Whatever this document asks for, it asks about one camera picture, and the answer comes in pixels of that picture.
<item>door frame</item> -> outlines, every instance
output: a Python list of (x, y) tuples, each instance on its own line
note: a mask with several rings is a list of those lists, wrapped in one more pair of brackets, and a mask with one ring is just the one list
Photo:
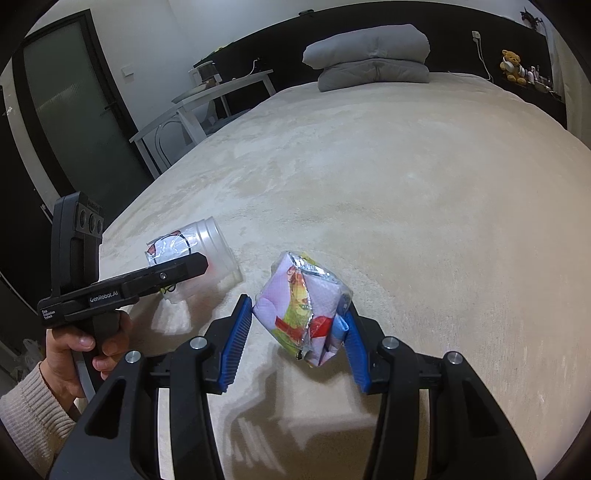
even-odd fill
[[(125, 105), (121, 93), (117, 88), (117, 84), (113, 79), (111, 69), (107, 64), (105, 54), (100, 46), (99, 36), (96, 33), (95, 23), (92, 20), (90, 9), (60, 18), (59, 20), (26, 36), (12, 56), (14, 88), (17, 93), (17, 100), (21, 109), (22, 119), (28, 135), (31, 138), (33, 148), (37, 152), (43, 168), (47, 172), (49, 179), (54, 184), (54, 187), (60, 196), (74, 193), (75, 189), (53, 152), (49, 140), (43, 130), (43, 126), (41, 125), (41, 121), (37, 116), (33, 97), (31, 96), (31, 91), (29, 89), (27, 71), (25, 69), (24, 49), (36, 40), (43, 38), (45, 35), (74, 23), (80, 24), (86, 51), (90, 58), (93, 70), (99, 81), (100, 88), (105, 95), (105, 99), (108, 103), (107, 105), (111, 106), (111, 112), (113, 113), (119, 128), (126, 139), (133, 137), (138, 132), (138, 128), (131, 118), (129, 110), (127, 110), (127, 106)], [(130, 143), (129, 146), (140, 165), (142, 165), (142, 168), (146, 171), (149, 177), (153, 179), (154, 176), (140, 154), (138, 147), (134, 142)]]

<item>beige knit sleeve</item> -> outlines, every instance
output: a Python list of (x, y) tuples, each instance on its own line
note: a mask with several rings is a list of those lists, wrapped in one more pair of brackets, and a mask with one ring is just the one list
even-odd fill
[(45, 384), (39, 365), (0, 398), (0, 419), (43, 478), (75, 425)]

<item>gray pillow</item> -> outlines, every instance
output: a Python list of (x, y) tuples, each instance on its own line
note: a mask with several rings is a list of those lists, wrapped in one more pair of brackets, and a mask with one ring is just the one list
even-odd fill
[(321, 92), (373, 82), (429, 83), (429, 69), (409, 60), (369, 59), (339, 63), (318, 78)]
[(303, 62), (313, 69), (366, 59), (425, 62), (429, 41), (414, 25), (385, 25), (341, 33), (306, 48)]

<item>plastic cup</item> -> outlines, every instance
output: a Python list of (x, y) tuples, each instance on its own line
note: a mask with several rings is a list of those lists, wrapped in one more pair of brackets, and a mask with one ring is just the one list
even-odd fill
[(234, 283), (242, 280), (238, 262), (213, 217), (186, 225), (148, 244), (146, 258), (149, 265), (157, 265), (174, 258), (199, 252), (207, 258), (207, 271), (169, 288), (164, 297), (179, 303), (199, 294), (206, 294), (226, 277)]
[(197, 222), (199, 245), (197, 251), (205, 255), (209, 264), (202, 277), (211, 283), (218, 283), (229, 275), (237, 281), (242, 279), (238, 262), (213, 217)]

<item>cream blanket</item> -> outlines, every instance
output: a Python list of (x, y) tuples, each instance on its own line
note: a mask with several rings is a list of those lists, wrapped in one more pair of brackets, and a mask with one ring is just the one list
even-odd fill
[[(254, 297), (281, 251), (305, 250), (387, 334), (430, 355), (461, 351), (543, 477), (591, 407), (589, 212), (587, 147), (480, 78), (309, 84), (143, 192), (106, 231), (100, 268), (144, 267), (155, 236), (218, 221), (244, 282), (134, 306), (134, 346), (154, 354), (204, 332), (240, 293)], [(357, 480), (379, 399), (359, 394), (344, 355), (311, 369), (255, 320), (236, 382), (210, 405), (228, 479)]]

